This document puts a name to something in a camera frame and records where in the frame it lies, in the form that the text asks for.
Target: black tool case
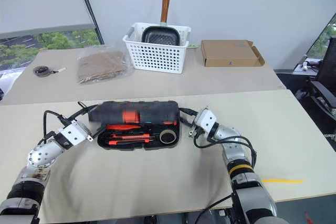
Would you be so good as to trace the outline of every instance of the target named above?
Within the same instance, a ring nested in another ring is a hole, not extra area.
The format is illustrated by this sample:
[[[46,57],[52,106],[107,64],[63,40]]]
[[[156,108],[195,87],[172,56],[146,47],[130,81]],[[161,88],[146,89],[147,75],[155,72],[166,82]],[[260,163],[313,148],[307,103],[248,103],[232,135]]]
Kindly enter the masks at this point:
[[[98,144],[107,150],[174,147],[180,137],[178,107],[175,101],[108,101],[89,112],[89,121],[105,128]]]

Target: wooden handle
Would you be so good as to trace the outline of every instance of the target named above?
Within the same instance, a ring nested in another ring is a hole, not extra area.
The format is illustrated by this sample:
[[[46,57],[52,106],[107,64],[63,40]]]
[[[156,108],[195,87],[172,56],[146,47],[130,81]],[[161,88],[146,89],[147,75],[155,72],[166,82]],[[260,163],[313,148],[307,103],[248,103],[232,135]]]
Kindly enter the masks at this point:
[[[162,0],[161,22],[167,22],[169,0]]]

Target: cardboard box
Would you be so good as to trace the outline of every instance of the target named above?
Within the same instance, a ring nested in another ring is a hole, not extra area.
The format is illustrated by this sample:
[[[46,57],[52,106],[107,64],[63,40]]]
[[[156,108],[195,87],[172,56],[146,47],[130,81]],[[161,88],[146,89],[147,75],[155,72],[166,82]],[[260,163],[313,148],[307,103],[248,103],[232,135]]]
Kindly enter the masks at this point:
[[[258,49],[248,40],[202,40],[206,67],[260,67],[265,64]]]

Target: table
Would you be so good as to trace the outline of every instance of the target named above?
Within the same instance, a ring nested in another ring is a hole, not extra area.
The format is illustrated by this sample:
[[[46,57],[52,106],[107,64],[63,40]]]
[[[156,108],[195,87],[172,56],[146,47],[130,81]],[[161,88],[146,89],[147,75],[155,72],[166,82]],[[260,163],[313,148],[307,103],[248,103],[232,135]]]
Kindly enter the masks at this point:
[[[286,89],[267,63],[262,67],[206,68],[199,48],[187,50],[182,74],[135,70],[120,79],[77,84],[77,57],[82,50],[39,52],[0,105]],[[39,78],[33,68],[41,65],[67,69]]]
[[[336,192],[335,152],[289,90],[140,100],[175,100],[195,110],[209,105],[218,122],[234,126],[251,140],[261,179],[304,180],[303,184],[266,184],[275,201]],[[75,102],[0,106],[0,199],[5,199],[27,153],[41,139],[46,109],[70,115],[79,107]],[[87,116],[78,119],[91,129],[97,127],[88,124]],[[60,127],[54,118],[48,120],[48,130]],[[197,149],[187,133],[182,127],[182,137],[172,149],[106,151],[96,141],[71,148],[52,167],[41,222],[193,211],[230,194],[221,147]],[[226,201],[220,207],[230,205]]]

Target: yellow tape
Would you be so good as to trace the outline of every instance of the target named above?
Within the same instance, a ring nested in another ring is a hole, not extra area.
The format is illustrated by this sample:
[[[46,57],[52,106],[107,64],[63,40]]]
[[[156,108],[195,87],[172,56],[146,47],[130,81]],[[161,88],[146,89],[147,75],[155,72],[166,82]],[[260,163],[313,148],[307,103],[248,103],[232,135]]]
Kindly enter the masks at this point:
[[[253,169],[251,166],[249,165],[236,165],[234,167],[231,168],[231,170],[229,171],[229,176],[231,175],[231,173],[233,173],[236,169],[240,169],[240,168],[250,168]]]
[[[263,183],[289,183],[289,184],[301,184],[304,181],[302,179],[298,180],[288,180],[288,179],[263,179]]]

